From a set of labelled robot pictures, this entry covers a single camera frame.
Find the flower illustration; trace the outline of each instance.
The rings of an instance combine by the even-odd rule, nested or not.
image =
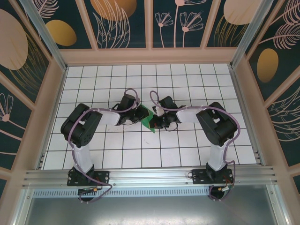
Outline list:
[[[175,4],[177,6],[184,6],[184,5],[198,5],[205,3],[206,0],[175,0]]]
[[[178,8],[184,5],[198,5],[205,3],[206,0],[175,0],[176,7],[176,13],[175,13],[175,25],[174,25],[174,48],[176,48],[176,24],[177,24],[177,14],[178,14]]]
[[[190,13],[187,17],[186,12],[180,13],[180,23],[183,31],[182,47],[184,47],[186,32],[203,29],[203,23],[200,23],[202,21],[200,14],[201,13]]]
[[[173,20],[171,20],[170,13],[162,13],[161,15],[160,15],[160,13],[155,13],[155,19],[159,26],[161,44],[163,45],[163,48],[164,48],[165,46],[164,46],[164,42],[163,42],[163,35],[161,33],[161,28],[172,25]]]
[[[10,95],[7,96],[7,100],[3,93],[0,94],[0,121],[9,121],[9,115],[13,108],[14,98]]]

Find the purple cable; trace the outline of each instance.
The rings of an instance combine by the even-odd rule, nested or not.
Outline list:
[[[99,197],[97,197],[97,198],[93,198],[92,200],[90,200],[90,201],[88,201],[88,202],[84,202],[84,201],[81,199],[81,196],[82,196],[82,195],[80,195],[80,196],[79,196],[79,200],[81,201],[81,203],[86,203],[86,204],[88,204],[88,203],[93,203],[93,202],[97,201],[97,200],[100,199],[103,195],[105,195],[107,192],[109,192],[109,191],[112,189],[113,186],[112,186],[111,184],[104,183],[104,182],[100,182],[100,181],[98,181],[98,180],[95,180],[95,179],[91,178],[90,176],[88,176],[88,175],[82,170],[82,168],[79,166],[79,164],[78,164],[78,162],[77,162],[77,160],[76,160],[76,158],[75,158],[74,145],[73,145],[73,143],[71,142],[71,136],[72,136],[72,133],[74,132],[74,129],[75,129],[75,127],[77,126],[77,124],[79,123],[79,121],[80,121],[86,114],[88,114],[88,113],[91,112],[91,111],[107,111],[107,112],[115,112],[115,113],[125,113],[125,112],[131,110],[132,108],[134,108],[135,105],[138,105],[138,104],[140,103],[140,99],[139,99],[139,97],[138,97],[138,95],[137,95],[136,90],[134,90],[134,89],[132,89],[132,88],[126,89],[125,92],[124,92],[124,95],[125,95],[126,92],[129,91],[129,90],[132,90],[132,91],[135,93],[135,102],[134,102],[134,104],[133,104],[131,107],[129,107],[129,108],[126,109],[126,110],[119,110],[119,111],[118,111],[118,110],[113,110],[113,109],[101,109],[101,108],[91,108],[91,109],[88,109],[87,111],[85,111],[85,112],[77,119],[77,121],[74,123],[74,125],[72,126],[72,128],[71,128],[71,130],[70,130],[70,133],[69,133],[69,136],[68,136],[68,138],[67,138],[67,141],[68,141],[69,145],[70,145],[71,148],[72,148],[72,157],[73,157],[74,163],[76,164],[78,170],[79,170],[86,178],[88,178],[89,180],[91,180],[91,181],[93,181],[93,182],[95,182],[95,183],[97,183],[97,184],[100,184],[100,185],[102,185],[102,186],[109,186],[109,189],[107,189],[103,194],[101,194],[101,195],[100,195]]]
[[[152,93],[156,94],[156,96],[157,96],[157,102],[153,99]],[[161,108],[161,109],[163,109],[165,111],[180,111],[180,110],[184,110],[184,109],[212,109],[212,110],[216,110],[216,111],[219,111],[221,113],[224,113],[225,115],[229,116],[236,123],[236,125],[238,127],[238,133],[236,134],[236,136],[233,139],[231,139],[227,143],[227,145],[225,146],[224,155],[223,155],[223,161],[225,163],[227,163],[227,164],[233,163],[233,183],[232,183],[232,185],[234,186],[234,183],[235,183],[235,161],[233,160],[233,161],[227,162],[226,161],[226,155],[227,155],[228,146],[232,142],[234,142],[239,137],[239,135],[240,135],[240,124],[238,123],[238,121],[230,113],[226,112],[225,110],[222,110],[222,109],[219,109],[219,108],[216,108],[216,107],[211,107],[211,106],[186,106],[186,107],[183,107],[183,108],[180,108],[180,109],[168,109],[168,108],[164,108],[160,104],[158,104],[158,102],[159,102],[159,96],[158,96],[158,93],[156,91],[154,91],[154,90],[150,91],[150,99],[151,99],[151,101],[153,102],[153,104],[156,107]],[[211,190],[212,190],[213,187],[214,187],[213,185],[210,186],[210,189],[209,189],[209,198],[212,199],[212,200],[216,200],[217,198],[215,198],[214,196],[211,195]]]

